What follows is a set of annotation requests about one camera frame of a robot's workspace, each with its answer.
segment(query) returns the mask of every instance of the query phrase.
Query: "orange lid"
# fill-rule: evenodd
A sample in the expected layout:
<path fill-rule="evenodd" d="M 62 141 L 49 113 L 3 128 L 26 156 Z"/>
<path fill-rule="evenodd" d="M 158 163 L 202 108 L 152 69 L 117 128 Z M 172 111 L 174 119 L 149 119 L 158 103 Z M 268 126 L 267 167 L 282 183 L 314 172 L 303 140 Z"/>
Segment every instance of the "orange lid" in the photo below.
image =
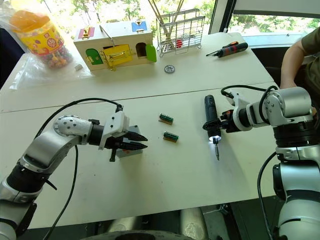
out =
<path fill-rule="evenodd" d="M 27 33 L 41 28 L 49 21 L 50 18 L 47 15 L 27 10 L 19 10 L 10 18 L 9 22 L 16 27 L 12 29 L 12 31 L 16 33 Z"/>

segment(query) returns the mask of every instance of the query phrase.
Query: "candy jar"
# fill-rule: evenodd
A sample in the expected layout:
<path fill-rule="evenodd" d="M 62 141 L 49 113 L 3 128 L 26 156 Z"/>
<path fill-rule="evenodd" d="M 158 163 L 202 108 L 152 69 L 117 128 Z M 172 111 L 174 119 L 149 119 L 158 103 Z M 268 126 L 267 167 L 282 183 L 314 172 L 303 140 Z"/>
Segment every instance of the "candy jar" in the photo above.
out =
<path fill-rule="evenodd" d="M 21 42 L 50 68 L 62 68 L 73 60 L 63 37 L 47 15 L 19 10 L 10 18 L 10 24 Z"/>

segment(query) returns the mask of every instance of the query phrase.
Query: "window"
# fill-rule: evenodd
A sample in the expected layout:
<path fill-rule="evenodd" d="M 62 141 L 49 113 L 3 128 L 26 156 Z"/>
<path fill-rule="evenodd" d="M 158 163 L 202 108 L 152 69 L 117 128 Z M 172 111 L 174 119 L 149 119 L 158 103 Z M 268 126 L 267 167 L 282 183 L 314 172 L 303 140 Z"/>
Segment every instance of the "window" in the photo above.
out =
<path fill-rule="evenodd" d="M 38 0 L 54 22 L 70 37 L 75 29 L 99 23 L 146 19 L 156 29 L 156 16 L 148 0 Z M 180 0 L 155 0 L 163 14 L 175 12 Z M 216 0 L 184 0 L 182 10 L 199 8 L 205 15 L 203 34 L 207 35 Z"/>
<path fill-rule="evenodd" d="M 228 31 L 243 36 L 277 34 L 307 34 L 320 27 L 320 18 L 233 14 Z"/>

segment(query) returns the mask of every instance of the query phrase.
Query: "olive shirt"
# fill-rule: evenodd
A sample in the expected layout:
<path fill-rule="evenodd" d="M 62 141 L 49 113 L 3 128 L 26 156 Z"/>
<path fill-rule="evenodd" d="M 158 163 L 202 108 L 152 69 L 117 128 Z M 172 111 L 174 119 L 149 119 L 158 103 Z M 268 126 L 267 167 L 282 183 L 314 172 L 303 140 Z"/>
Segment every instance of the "olive shirt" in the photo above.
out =
<path fill-rule="evenodd" d="M 301 40 L 302 46 L 307 54 L 320 52 L 320 27 L 304 36 Z M 310 62 L 305 68 L 307 84 L 314 88 L 320 96 L 320 56 Z"/>

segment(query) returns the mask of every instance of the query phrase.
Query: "metal rack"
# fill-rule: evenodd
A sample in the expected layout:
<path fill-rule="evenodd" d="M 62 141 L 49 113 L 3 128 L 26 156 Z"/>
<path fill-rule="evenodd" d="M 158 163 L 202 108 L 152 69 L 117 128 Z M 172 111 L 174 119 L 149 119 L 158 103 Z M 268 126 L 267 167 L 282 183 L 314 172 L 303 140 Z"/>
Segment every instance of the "metal rack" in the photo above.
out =
<path fill-rule="evenodd" d="M 205 16 L 200 13 L 194 8 L 161 15 L 163 21 L 156 19 L 157 51 L 161 52 L 161 58 L 166 53 L 181 54 L 190 47 L 201 48 Z"/>

